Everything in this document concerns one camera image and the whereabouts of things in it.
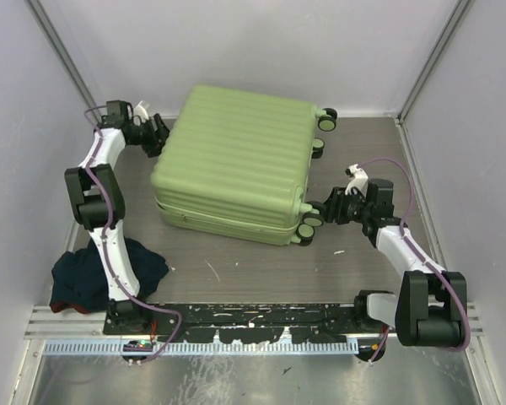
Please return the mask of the navy blue garment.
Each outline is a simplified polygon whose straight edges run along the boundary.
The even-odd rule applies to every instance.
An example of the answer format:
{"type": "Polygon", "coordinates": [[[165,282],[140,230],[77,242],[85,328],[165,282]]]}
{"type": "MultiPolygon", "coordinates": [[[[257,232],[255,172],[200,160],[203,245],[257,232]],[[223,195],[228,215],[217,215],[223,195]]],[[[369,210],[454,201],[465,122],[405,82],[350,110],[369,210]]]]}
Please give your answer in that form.
{"type": "MultiPolygon", "coordinates": [[[[140,296],[154,293],[169,272],[165,259],[140,242],[127,238],[126,250],[140,283],[140,296]]],[[[105,270],[94,242],[75,252],[67,251],[51,270],[53,286],[49,306],[59,313],[73,309],[81,314],[105,311],[108,286],[105,270]]]]}

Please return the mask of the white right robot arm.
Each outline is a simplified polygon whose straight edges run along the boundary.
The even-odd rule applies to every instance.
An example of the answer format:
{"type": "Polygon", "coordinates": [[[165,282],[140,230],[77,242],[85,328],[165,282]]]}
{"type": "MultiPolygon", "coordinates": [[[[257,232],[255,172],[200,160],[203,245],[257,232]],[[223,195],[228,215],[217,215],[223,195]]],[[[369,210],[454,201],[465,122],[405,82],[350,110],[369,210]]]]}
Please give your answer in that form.
{"type": "Polygon", "coordinates": [[[372,332],[383,322],[404,346],[464,350],[471,338],[466,279],[433,261],[413,239],[405,220],[394,214],[393,194],[391,181],[372,179],[364,192],[335,186],[325,201],[326,222],[360,224],[373,248],[401,275],[398,294],[359,294],[363,304],[353,311],[354,325],[372,332]]]}

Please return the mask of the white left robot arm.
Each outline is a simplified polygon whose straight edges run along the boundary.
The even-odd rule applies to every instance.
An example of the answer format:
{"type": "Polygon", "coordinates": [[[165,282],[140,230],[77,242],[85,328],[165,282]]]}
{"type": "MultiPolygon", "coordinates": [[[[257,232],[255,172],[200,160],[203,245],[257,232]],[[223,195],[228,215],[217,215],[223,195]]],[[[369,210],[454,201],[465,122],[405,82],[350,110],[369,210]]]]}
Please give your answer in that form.
{"type": "Polygon", "coordinates": [[[127,146],[139,146],[148,157],[158,156],[170,134],[160,115],[148,113],[148,103],[111,100],[84,112],[94,140],[80,164],[65,171],[67,193],[76,222],[89,232],[105,272],[108,287],[106,322],[123,325],[133,334],[145,333],[153,312],[143,303],[123,233],[126,204],[114,168],[127,146]]]}

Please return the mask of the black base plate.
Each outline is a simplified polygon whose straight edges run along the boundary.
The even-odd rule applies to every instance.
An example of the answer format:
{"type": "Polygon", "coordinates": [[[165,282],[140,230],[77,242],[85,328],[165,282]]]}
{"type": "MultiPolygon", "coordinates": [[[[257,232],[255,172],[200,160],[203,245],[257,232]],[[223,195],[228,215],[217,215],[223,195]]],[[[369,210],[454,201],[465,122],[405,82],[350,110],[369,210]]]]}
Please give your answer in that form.
{"type": "Polygon", "coordinates": [[[359,305],[340,303],[228,304],[171,303],[163,313],[142,308],[134,317],[107,316],[106,336],[151,335],[160,342],[177,332],[175,343],[345,343],[352,335],[376,336],[387,325],[367,317],[359,305]]]}

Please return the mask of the aluminium rail frame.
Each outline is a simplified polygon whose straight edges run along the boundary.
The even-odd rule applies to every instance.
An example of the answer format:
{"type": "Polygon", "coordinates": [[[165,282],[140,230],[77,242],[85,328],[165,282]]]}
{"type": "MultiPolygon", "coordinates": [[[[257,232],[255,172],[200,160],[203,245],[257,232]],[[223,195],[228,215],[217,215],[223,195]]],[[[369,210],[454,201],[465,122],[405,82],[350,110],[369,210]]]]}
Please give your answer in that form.
{"type": "Polygon", "coordinates": [[[464,352],[402,346],[350,304],[33,309],[14,404],[499,404],[479,319],[464,352]]]}

